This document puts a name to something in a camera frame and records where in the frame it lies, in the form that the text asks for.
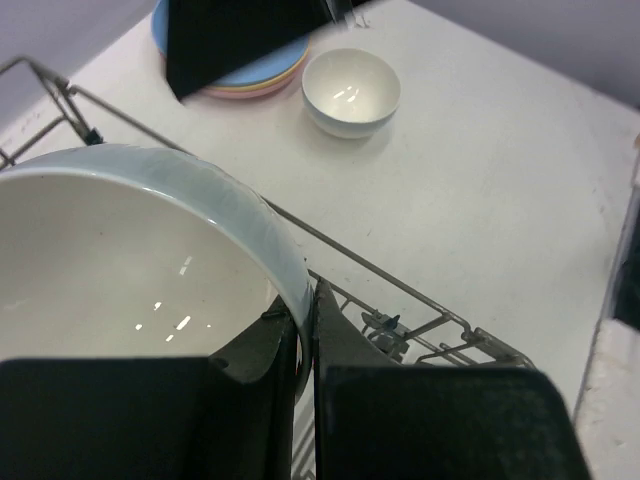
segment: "wall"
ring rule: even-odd
[[[69,75],[147,15],[155,0],[2,0],[0,63],[27,54]],[[0,129],[42,94],[25,68],[0,78]]]
[[[638,0],[414,0],[534,60],[640,105]]]

